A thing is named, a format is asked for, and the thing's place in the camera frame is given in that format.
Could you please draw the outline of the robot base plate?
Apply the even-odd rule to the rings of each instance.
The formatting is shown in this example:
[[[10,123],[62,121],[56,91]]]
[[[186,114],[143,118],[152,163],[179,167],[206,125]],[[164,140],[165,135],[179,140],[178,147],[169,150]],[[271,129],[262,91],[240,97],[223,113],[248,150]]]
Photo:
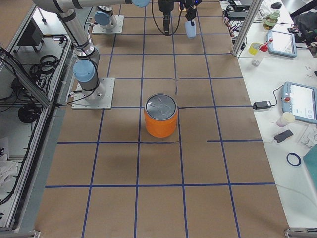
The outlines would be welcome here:
[[[123,30],[124,15],[95,14],[95,25],[92,34],[121,34]]]
[[[102,77],[99,79],[98,88],[88,96],[90,93],[83,91],[80,84],[77,83],[76,90],[81,91],[74,95],[74,103],[72,103],[73,110],[110,110],[112,106],[113,91],[115,86],[115,78]]]

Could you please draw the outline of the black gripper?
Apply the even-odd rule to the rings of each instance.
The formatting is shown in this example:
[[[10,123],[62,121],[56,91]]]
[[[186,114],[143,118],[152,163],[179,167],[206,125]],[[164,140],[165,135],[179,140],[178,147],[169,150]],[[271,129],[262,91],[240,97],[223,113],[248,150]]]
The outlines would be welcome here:
[[[195,15],[197,14],[197,6],[201,3],[201,0],[180,0],[179,1],[179,10],[181,12],[186,12],[190,15],[191,26],[195,26]]]

